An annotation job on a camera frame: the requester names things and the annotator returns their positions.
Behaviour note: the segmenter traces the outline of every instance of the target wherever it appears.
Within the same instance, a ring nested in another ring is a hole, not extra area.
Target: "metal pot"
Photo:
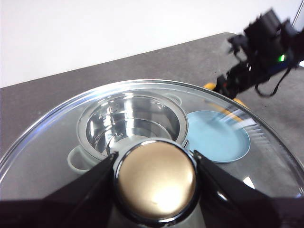
[[[77,124],[81,147],[71,153],[79,152],[93,165],[144,138],[161,137],[186,146],[187,132],[187,116],[172,99],[148,91],[124,92],[102,99],[82,113]],[[71,160],[72,154],[68,162],[73,170],[87,171],[76,168]]]

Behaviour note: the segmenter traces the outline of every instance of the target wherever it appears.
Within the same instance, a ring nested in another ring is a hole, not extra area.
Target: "table surface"
[[[4,152],[33,122],[63,101],[108,83],[130,79],[168,79],[203,86],[236,64],[226,54],[227,38],[221,33],[119,60],[85,67],[0,90],[1,141]],[[304,71],[293,70],[271,98],[259,97],[253,88],[239,94],[249,109],[265,120],[290,151],[304,163]],[[259,88],[270,92],[280,76]]]

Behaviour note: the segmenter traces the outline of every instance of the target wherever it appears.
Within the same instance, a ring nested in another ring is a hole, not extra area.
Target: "black wire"
[[[259,84],[259,83],[256,84],[255,90],[256,90],[257,94],[259,94],[259,96],[261,96],[261,97],[271,97],[271,96],[275,95],[276,92],[277,92],[277,89],[279,88],[280,83],[281,83],[281,82],[283,81],[283,79],[288,75],[288,73],[290,72],[290,70],[291,70],[291,68],[288,68],[288,69],[286,70],[286,72],[284,73],[284,75],[282,76],[282,78],[280,79],[280,81],[276,84],[275,89],[274,89],[273,92],[270,93],[270,94],[264,94],[264,93],[262,93],[262,92],[258,89],[258,86],[259,86],[260,84]]]

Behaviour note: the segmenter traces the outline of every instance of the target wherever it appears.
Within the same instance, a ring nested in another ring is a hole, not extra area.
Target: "light blue plate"
[[[196,111],[187,117],[191,151],[197,150],[217,163],[234,162],[248,153],[250,138],[231,117],[214,111]]]

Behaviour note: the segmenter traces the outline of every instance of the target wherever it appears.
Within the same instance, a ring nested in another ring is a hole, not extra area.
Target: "gold knob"
[[[136,147],[118,173],[118,189],[124,203],[148,219],[179,214],[191,201],[195,186],[190,158],[169,142],[153,141]]]

